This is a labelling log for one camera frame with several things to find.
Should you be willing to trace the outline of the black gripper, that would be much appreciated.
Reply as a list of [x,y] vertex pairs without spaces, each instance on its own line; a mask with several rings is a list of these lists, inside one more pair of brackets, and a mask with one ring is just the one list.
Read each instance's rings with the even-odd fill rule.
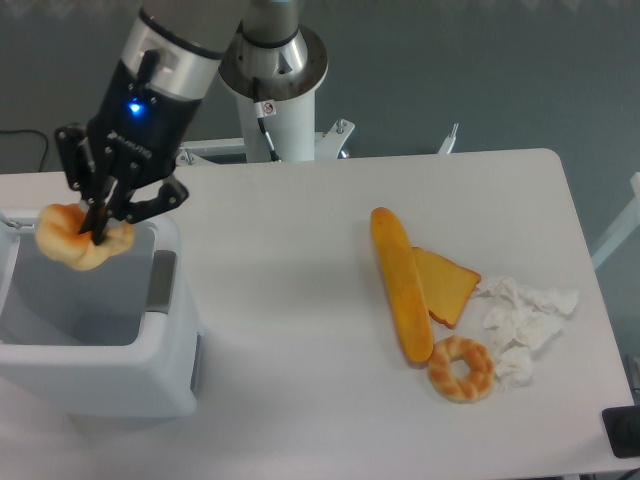
[[95,245],[110,220],[136,224],[189,198],[172,174],[200,102],[161,93],[151,85],[159,73],[158,58],[144,58],[134,72],[120,61],[98,113],[55,130],[68,185],[89,207],[79,232],[90,232]]

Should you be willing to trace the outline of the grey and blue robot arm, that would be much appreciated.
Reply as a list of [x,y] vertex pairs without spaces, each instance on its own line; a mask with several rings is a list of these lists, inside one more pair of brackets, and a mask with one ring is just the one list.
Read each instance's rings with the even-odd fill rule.
[[145,1],[96,115],[56,130],[69,187],[87,207],[78,231],[105,243],[109,224],[135,224],[189,196],[173,172],[182,139],[232,41],[294,37],[294,1]]

